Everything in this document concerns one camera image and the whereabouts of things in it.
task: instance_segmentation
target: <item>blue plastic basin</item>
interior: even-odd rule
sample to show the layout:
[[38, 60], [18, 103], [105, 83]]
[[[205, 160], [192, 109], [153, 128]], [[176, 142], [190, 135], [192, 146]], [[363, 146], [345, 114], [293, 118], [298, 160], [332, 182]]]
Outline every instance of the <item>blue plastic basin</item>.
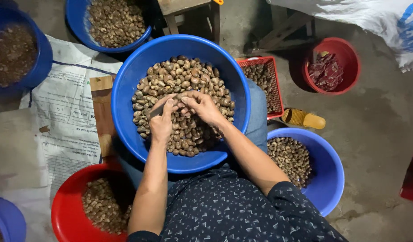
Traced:
[[0, 198], [0, 233], [4, 242], [24, 242], [26, 221], [21, 211], [10, 201]]
[[305, 129], [280, 128], [268, 132], [268, 140], [275, 137], [291, 137], [307, 147], [316, 176], [301, 191], [325, 217], [338, 204], [344, 190], [344, 169], [338, 154], [325, 139]]
[[53, 51], [51, 45], [35, 22], [26, 13], [20, 10], [0, 6], [0, 30], [10, 23], [26, 24], [31, 28], [36, 37], [38, 53], [35, 64], [26, 76], [14, 85], [5, 88], [0, 86], [0, 94], [14, 90], [30, 89], [39, 85], [45, 78], [47, 78], [51, 66], [53, 65]]
[[[206, 39], [191, 35], [168, 35], [142, 45], [123, 63], [114, 81], [111, 96], [111, 113], [115, 129], [124, 145], [135, 157], [145, 162], [148, 147], [137, 133], [132, 122], [133, 109], [131, 97], [136, 85], [144, 78], [147, 69], [155, 63], [168, 60], [172, 56], [185, 55], [200, 58], [211, 63], [220, 71], [235, 101], [234, 125], [242, 132], [247, 130], [250, 118], [251, 100], [247, 80], [236, 61], [220, 46]], [[174, 156], [167, 153], [168, 171], [172, 173], [192, 173], [210, 168], [226, 157], [227, 149], [223, 141], [213, 150], [202, 152], [195, 157]]]
[[133, 51], [150, 38], [152, 27], [146, 26], [147, 28], [145, 29], [144, 34], [130, 45], [120, 48], [106, 48], [100, 46], [89, 33], [91, 24], [89, 22], [90, 14], [87, 11], [87, 7], [90, 6], [90, 3], [91, 0], [66, 0], [66, 19], [68, 20], [69, 26], [78, 39], [90, 49], [104, 53], [128, 52]]

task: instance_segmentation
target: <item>blue print on bag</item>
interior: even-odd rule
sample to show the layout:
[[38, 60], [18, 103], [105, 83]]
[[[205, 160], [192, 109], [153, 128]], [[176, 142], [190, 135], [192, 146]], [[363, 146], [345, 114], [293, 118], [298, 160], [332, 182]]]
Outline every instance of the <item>blue print on bag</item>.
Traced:
[[413, 3], [406, 8], [397, 22], [401, 46], [405, 52], [413, 52]]

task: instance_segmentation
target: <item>left hand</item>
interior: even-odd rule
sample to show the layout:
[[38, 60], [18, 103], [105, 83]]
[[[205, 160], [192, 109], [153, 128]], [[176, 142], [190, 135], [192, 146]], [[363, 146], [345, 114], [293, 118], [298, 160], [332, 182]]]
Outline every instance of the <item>left hand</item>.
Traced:
[[152, 142], [166, 144], [171, 136], [171, 133], [172, 133], [171, 114], [173, 111], [176, 111], [178, 109], [177, 106], [174, 106], [174, 103], [178, 102], [177, 100], [172, 99], [174, 96], [176, 96], [176, 94], [165, 96], [164, 98], [156, 102], [156, 104], [151, 109], [151, 110], [154, 110], [160, 105], [165, 103], [165, 106], [163, 107], [162, 115], [157, 115], [150, 119], [150, 130], [151, 130], [151, 141]]

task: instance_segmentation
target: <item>red plastic basin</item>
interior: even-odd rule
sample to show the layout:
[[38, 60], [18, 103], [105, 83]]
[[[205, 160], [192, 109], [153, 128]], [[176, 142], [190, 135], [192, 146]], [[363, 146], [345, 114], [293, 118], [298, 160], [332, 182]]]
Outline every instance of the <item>red plastic basin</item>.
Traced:
[[57, 191], [51, 207], [51, 223], [60, 242], [124, 242], [127, 239], [127, 233], [109, 234], [93, 227], [83, 210], [81, 196], [87, 183], [104, 177], [109, 171], [121, 171], [121, 168], [110, 164], [88, 166], [70, 176]]
[[326, 95], [339, 95], [347, 92], [356, 84], [360, 74], [360, 61], [354, 47], [352, 47], [349, 42], [336, 37], [325, 38], [314, 47], [313, 51], [327, 51], [330, 54], [335, 54], [338, 59], [338, 64], [344, 68], [344, 74], [342, 83], [340, 83], [335, 90], [328, 92], [318, 88], [308, 74], [308, 63], [312, 56], [312, 52], [309, 52], [302, 66], [302, 75], [305, 82], [312, 89]]

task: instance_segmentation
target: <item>dark patterned shirt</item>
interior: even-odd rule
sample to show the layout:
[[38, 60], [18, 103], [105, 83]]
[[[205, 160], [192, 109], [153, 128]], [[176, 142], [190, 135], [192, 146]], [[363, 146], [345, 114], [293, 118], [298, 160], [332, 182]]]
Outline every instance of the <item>dark patterned shirt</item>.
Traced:
[[161, 234], [139, 231], [127, 240], [347, 241], [290, 182], [277, 183], [266, 197], [226, 168], [176, 182], [169, 190]]

